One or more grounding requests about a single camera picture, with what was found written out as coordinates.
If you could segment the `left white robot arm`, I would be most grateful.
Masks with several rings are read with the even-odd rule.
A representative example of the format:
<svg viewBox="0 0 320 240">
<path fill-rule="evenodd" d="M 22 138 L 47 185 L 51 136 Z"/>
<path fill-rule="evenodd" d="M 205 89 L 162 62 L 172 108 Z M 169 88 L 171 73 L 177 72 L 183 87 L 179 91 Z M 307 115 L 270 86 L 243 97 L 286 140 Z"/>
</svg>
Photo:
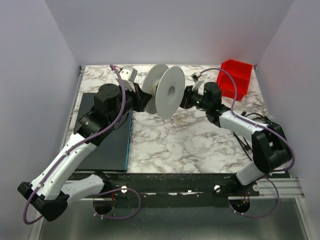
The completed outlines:
<svg viewBox="0 0 320 240">
<path fill-rule="evenodd" d="M 152 99 L 135 83 L 134 90 L 119 85 L 102 85 L 93 96 L 93 106 L 73 129 L 73 134 L 50 165 L 32 182 L 22 182 L 17 190 L 43 218 L 52 222 L 68 205 L 82 198 L 98 195 L 110 186 L 103 173 L 68 184 L 67 180 L 80 163 L 114 130 L 114 125 L 130 111 L 142 112 Z"/>
</svg>

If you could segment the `dark grey flat box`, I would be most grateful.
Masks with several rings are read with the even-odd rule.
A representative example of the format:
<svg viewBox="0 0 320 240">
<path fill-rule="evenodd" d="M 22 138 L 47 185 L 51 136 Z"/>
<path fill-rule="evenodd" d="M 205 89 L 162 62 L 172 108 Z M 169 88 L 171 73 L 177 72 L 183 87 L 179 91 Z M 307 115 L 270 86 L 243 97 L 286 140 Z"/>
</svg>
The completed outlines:
<svg viewBox="0 0 320 240">
<path fill-rule="evenodd" d="M 128 170 L 130 135 L 133 112 L 126 113 L 114 125 L 114 131 L 77 167 L 77 171 L 116 171 Z"/>
</svg>

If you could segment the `aluminium frame rail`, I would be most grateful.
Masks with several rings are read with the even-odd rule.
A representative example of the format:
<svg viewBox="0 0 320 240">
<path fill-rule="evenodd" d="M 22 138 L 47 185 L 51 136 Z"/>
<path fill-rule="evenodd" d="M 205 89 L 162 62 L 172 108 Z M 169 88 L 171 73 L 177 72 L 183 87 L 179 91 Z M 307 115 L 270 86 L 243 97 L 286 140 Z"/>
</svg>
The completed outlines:
<svg viewBox="0 0 320 240">
<path fill-rule="evenodd" d="M 118 68 L 115 70 L 115 73 L 117 75 L 117 86 L 121 86 L 124 88 L 123 80 L 119 74 L 120 69 Z M 236 113 L 233 107 L 229 107 L 232 112 Z M 261 122 L 256 121 L 257 123 L 262 124 L 271 124 L 274 123 L 269 120 L 263 120 Z M 289 145 L 288 141 L 285 141 L 288 145 L 289 149 L 292 151 L 292 159 L 289 161 L 290 163 L 294 163 L 295 161 L 295 154 L 292 149 L 292 147 Z M 286 198 L 301 198 L 303 196 L 303 191 L 300 185 L 300 182 L 298 179 L 290 178 L 288 171 L 283 168 L 283 165 L 279 166 L 272 172 L 264 175 L 263 177 L 255 180 L 256 184 L 253 186 L 253 189 L 255 191 L 259 191 L 259 196 L 253 196 L 250 197 L 248 194 L 245 194 L 245 196 L 241 199 L 236 199 L 235 197 L 229 197 L 228 199 L 228 207 L 231 208 L 232 211 L 239 215 L 239 216 L 248 216 L 248 210 L 252 204 L 252 201 L 255 199 L 271 199 L 274 198 L 277 201 L 280 199 L 286 199 Z M 107 174 L 105 171 L 100 170 L 95 173 L 102 173 Z M 66 181 L 68 184 L 75 183 L 77 181 L 83 180 L 88 176 L 81 176 L 75 180 L 71 180 L 71 176 Z M 93 195 L 84 197 L 80 200 L 92 200 L 93 201 L 93 209 L 96 216 L 101 217 L 102 219 L 113 219 L 114 218 L 114 210 L 119 209 L 114 206 L 114 202 L 111 200 L 107 200 L 104 198 L 94 197 Z M 137 206 L 133 209 L 135 211 L 138 211 L 142 207 Z"/>
</svg>

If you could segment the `red plastic bin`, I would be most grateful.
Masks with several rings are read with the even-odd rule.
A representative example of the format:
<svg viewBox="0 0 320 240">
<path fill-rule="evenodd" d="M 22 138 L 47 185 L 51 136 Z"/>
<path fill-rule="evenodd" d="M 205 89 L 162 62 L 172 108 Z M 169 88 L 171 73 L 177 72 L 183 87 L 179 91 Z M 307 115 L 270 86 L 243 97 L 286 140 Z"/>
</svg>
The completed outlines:
<svg viewBox="0 0 320 240">
<path fill-rule="evenodd" d="M 221 69 L 228 72 L 233 78 L 237 88 L 236 101 L 240 102 L 248 93 L 253 65 L 229 59 L 221 64 Z M 235 97 L 234 85 L 226 73 L 220 71 L 216 82 L 221 89 L 222 96 L 231 99 Z"/>
</svg>

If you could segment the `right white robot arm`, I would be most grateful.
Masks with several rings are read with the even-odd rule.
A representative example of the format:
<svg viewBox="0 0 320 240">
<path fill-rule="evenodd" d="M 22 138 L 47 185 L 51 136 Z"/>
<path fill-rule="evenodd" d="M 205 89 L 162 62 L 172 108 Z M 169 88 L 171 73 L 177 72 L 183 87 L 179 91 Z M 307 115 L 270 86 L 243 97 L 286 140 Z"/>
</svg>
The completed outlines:
<svg viewBox="0 0 320 240">
<path fill-rule="evenodd" d="M 204 110 L 210 123 L 230 130 L 251 143 L 253 159 L 235 174 L 231 181 L 233 187 L 247 186 L 293 157 L 280 125 L 259 123 L 231 111 L 222 104 L 222 92 L 215 82 L 206 83 L 203 94 L 191 85 L 187 86 L 180 107 Z"/>
</svg>

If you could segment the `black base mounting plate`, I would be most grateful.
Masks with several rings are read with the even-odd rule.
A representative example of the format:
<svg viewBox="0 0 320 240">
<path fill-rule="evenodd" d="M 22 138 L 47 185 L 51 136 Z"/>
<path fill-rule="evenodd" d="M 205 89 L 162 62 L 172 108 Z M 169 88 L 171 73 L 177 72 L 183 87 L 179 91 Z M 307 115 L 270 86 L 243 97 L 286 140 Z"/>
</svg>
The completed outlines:
<svg viewBox="0 0 320 240">
<path fill-rule="evenodd" d="M 242 186 L 231 173 L 107 173 L 95 198 L 116 208 L 227 208 L 229 198 L 259 196 L 256 182 Z"/>
</svg>

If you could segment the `white perforated cable spool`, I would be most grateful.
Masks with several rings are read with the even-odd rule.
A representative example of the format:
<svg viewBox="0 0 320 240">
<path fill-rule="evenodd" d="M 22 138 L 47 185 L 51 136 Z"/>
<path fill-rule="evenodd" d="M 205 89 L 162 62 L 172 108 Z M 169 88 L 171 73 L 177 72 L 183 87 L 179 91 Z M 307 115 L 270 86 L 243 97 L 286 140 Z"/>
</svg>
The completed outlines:
<svg viewBox="0 0 320 240">
<path fill-rule="evenodd" d="M 185 91 L 185 75 L 179 66 L 153 66 L 146 75 L 142 91 L 152 96 L 145 107 L 149 114 L 171 118 L 179 108 Z"/>
</svg>

